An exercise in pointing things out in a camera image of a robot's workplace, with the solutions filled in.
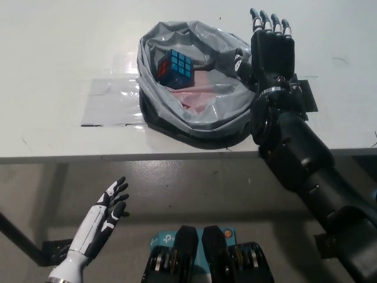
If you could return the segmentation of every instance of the rubik's cube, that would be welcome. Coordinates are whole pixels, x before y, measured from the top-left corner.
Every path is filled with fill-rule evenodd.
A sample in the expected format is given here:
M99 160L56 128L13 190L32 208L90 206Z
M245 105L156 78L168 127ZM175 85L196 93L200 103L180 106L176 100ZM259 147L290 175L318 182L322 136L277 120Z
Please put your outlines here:
M194 70L191 58L173 49L159 60L157 81L174 90L194 86Z

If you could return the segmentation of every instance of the robotic hand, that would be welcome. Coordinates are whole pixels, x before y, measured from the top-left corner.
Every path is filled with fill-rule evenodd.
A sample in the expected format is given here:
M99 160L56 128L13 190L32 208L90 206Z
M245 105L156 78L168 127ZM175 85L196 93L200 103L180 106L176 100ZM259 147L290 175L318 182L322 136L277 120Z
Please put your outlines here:
M119 195L128 183L123 176L100 197L81 223L67 258L49 275L49 283L82 283L84 268L98 255L113 232L119 218L128 216L125 202L129 195Z
M338 258L355 282L377 282L377 210L336 170L326 145L302 119L294 95L295 42L286 20L251 9L254 34L248 70L256 90L250 128L260 156L288 190L297 193L326 231L316 235L322 258Z

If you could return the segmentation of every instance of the gray floor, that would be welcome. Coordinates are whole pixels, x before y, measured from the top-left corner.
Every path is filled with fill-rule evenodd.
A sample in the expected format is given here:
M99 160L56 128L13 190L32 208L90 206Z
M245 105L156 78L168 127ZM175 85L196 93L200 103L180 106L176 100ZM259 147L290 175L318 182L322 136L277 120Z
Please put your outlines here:
M349 157L339 170L371 199L374 182ZM150 238L182 224L236 228L238 242L258 242L276 282L352 282L337 260L321 261L313 234L322 228L260 159L0 166L0 210L37 242L74 236L93 201L121 175L131 216L117 226L85 281L140 282ZM38 268L0 235L0 282L44 282Z

